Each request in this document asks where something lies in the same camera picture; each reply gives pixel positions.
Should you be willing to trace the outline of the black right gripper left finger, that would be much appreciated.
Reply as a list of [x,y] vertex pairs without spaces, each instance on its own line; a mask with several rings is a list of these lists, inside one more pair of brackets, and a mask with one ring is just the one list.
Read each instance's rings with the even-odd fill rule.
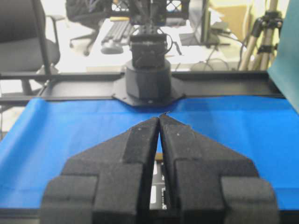
[[42,197],[42,224],[136,224],[149,211],[159,119],[70,157]]

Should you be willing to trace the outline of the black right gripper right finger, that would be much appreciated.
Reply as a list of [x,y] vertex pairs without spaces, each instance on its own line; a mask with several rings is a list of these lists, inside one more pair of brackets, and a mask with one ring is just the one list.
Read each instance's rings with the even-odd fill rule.
[[171,205],[183,224],[278,224],[271,184],[253,161],[161,115],[160,134]]

